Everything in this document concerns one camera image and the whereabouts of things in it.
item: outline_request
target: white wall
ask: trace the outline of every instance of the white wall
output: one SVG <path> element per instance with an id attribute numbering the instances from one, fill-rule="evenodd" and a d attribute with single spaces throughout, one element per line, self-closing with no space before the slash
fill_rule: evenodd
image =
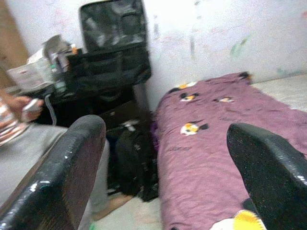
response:
<path id="1" fill-rule="evenodd" d="M 82 47 L 92 0 L 6 0 L 32 54 L 51 36 Z M 307 72 L 307 0 L 144 0 L 151 109 L 175 85 L 248 70 L 254 81 Z"/>

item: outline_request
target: striped shirt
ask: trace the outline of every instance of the striped shirt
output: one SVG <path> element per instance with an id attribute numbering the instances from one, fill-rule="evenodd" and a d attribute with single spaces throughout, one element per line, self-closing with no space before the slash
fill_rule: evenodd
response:
<path id="1" fill-rule="evenodd" d="M 28 127 L 20 123 L 0 98 L 0 146 L 12 140 Z"/>

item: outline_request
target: bed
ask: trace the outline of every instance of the bed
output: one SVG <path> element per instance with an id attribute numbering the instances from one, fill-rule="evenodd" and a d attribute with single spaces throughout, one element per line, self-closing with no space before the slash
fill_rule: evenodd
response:
<path id="1" fill-rule="evenodd" d="M 251 86 L 246 72 L 235 73 L 162 98 L 156 134 L 164 229 L 208 230 L 243 209 L 248 194 L 226 146 L 230 124 L 265 128 L 307 153 L 307 114 L 297 110 L 306 110 L 305 82 L 307 76 L 296 76 Z"/>

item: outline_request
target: gray pants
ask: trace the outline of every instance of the gray pants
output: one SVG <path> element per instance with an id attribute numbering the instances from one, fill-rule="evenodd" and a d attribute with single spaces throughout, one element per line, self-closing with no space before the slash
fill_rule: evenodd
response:
<path id="1" fill-rule="evenodd" d="M 63 127 L 32 124 L 21 135 L 0 146 L 0 206 L 37 160 L 57 142 L 66 130 Z M 106 193 L 108 156 L 109 144 L 106 141 L 90 201 L 79 226 L 80 230 L 89 229 L 91 213 L 99 212 L 108 205 Z"/>

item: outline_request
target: hand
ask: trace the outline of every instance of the hand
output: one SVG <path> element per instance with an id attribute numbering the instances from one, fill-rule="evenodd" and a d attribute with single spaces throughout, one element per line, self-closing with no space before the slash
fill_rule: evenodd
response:
<path id="1" fill-rule="evenodd" d="M 32 98 L 27 97 L 27 96 L 21 96 L 21 97 L 15 97 L 12 100 L 8 102 L 8 107 L 10 110 L 14 113 L 15 117 L 21 121 L 22 118 L 22 113 L 23 113 L 23 108 L 30 103 Z M 39 100 L 38 106 L 43 105 L 43 100 Z M 33 121 L 37 119 L 42 112 L 42 109 L 40 111 L 35 111 L 35 112 L 28 112 L 27 113 L 27 120 Z"/>

